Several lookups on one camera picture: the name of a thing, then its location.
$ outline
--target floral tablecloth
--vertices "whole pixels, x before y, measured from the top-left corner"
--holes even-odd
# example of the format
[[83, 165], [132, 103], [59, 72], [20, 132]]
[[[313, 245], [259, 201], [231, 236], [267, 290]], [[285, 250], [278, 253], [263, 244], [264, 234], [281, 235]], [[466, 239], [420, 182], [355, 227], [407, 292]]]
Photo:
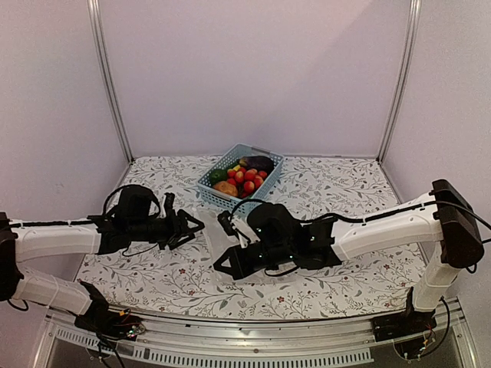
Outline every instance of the floral tablecloth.
[[[160, 200], [176, 194], [175, 208], [207, 206], [196, 181], [215, 156], [144, 157], [124, 180], [151, 188]], [[326, 211], [361, 215], [397, 204], [372, 159], [289, 157], [267, 198], [284, 203], [300, 218]], [[129, 253], [148, 244], [132, 244]], [[112, 303], [150, 311], [239, 319], [347, 317], [403, 307], [407, 289], [419, 280], [424, 263], [417, 245], [377, 251], [318, 271], [299, 271], [291, 282], [218, 284], [205, 238], [174, 251], [131, 258], [121, 253], [87, 255], [78, 278], [94, 284]]]

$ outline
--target floral pattern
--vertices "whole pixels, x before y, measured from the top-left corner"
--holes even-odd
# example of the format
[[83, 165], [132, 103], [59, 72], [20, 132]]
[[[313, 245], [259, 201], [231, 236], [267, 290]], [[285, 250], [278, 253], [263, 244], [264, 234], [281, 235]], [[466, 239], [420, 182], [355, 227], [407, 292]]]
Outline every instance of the floral pattern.
[[[151, 188], [160, 200], [176, 195], [175, 207], [191, 212], [201, 201], [198, 178], [215, 156], [137, 159], [124, 184]], [[268, 200], [284, 203], [299, 218], [326, 211], [362, 215], [397, 200], [372, 159], [288, 157]], [[128, 253], [151, 245], [133, 243]], [[287, 281], [217, 282], [203, 234], [174, 251], [158, 248], [133, 257], [120, 252], [87, 255], [78, 277], [94, 284], [112, 303], [149, 311], [234, 319], [348, 317], [403, 307], [407, 289], [424, 263], [417, 245], [376, 251], [341, 266], [296, 271]]]

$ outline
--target white wall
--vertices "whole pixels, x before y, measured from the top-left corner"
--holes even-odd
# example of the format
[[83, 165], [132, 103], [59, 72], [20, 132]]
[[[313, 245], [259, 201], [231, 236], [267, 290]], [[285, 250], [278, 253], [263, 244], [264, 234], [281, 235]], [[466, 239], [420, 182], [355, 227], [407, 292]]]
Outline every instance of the white wall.
[[373, 156], [397, 81], [409, 1], [101, 2], [135, 156]]
[[[487, 1], [423, 2], [409, 81], [385, 165], [404, 199], [429, 190], [432, 180], [446, 178], [488, 221], [490, 19]], [[487, 252], [477, 274], [463, 272], [457, 280], [483, 366], [491, 363], [490, 269]]]
[[[0, 11], [0, 210], [14, 219], [101, 211], [125, 162], [85, 0], [4, 0]], [[72, 278], [80, 257], [35, 262]], [[25, 368], [44, 310], [0, 304], [0, 366]]]

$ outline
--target basket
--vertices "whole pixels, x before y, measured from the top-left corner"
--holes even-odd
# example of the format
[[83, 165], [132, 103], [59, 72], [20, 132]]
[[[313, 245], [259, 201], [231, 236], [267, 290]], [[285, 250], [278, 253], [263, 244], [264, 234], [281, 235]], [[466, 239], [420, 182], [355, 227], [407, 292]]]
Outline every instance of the basket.
[[[212, 203], [213, 205], [217, 205], [218, 207], [222, 207], [223, 209], [228, 209], [232, 211], [237, 203], [241, 202], [241, 199], [236, 197], [232, 197], [225, 193], [219, 192], [211, 188], [211, 183], [209, 182], [209, 174], [214, 169], [227, 169], [233, 163], [238, 161], [244, 156], [267, 156], [273, 160], [275, 163], [275, 168], [268, 175], [264, 183], [261, 187], [254, 192], [249, 199], [265, 199], [268, 195], [269, 191], [275, 185], [276, 181], [279, 179], [279, 176], [282, 172], [282, 165], [284, 157], [278, 155], [276, 153], [269, 152], [266, 149], [247, 146], [245, 144], [236, 144], [229, 152], [227, 152], [213, 167], [205, 172], [205, 175], [198, 180], [198, 189], [201, 193], [201, 197], [207, 202]], [[239, 209], [237, 209], [238, 215], [248, 215], [257, 205], [258, 203], [246, 203], [241, 205]]]

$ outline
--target potato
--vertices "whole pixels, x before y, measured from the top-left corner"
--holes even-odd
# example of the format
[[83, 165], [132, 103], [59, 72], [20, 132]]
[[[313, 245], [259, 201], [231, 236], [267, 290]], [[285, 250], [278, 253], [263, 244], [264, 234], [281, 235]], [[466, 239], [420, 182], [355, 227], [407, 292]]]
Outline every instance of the potato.
[[239, 196], [239, 191], [237, 188], [229, 182], [218, 182], [213, 186], [213, 188], [232, 197]]

